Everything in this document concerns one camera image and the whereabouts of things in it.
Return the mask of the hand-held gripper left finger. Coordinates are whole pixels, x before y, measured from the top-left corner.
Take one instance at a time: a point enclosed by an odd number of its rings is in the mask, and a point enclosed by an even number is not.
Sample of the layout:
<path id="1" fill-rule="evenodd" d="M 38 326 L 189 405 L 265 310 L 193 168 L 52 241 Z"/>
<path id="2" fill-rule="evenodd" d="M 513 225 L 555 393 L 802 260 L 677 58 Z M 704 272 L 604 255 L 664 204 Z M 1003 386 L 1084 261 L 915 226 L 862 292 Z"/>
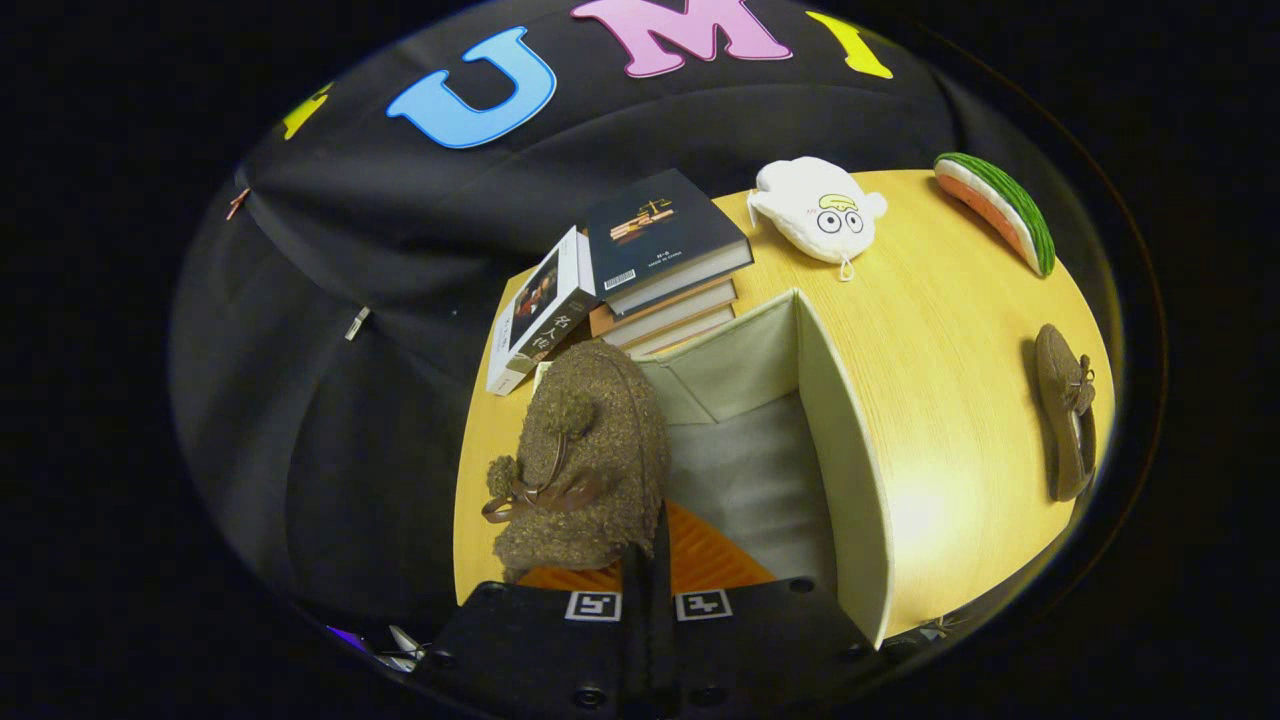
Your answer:
<path id="1" fill-rule="evenodd" d="M 477 585 L 420 664 L 420 685 L 483 719 L 636 719 L 646 711 L 646 587 Z"/>

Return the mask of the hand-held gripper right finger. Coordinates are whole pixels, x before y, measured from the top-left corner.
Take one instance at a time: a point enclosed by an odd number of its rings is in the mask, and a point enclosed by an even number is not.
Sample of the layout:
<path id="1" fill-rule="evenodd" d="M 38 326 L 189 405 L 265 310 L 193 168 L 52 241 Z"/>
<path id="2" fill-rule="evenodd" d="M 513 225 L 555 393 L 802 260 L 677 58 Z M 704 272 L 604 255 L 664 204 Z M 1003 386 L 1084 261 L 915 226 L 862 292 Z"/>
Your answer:
<path id="1" fill-rule="evenodd" d="M 813 577 L 672 591 L 668 515 L 652 565 L 658 719 L 827 719 L 876 675 L 876 647 Z"/>

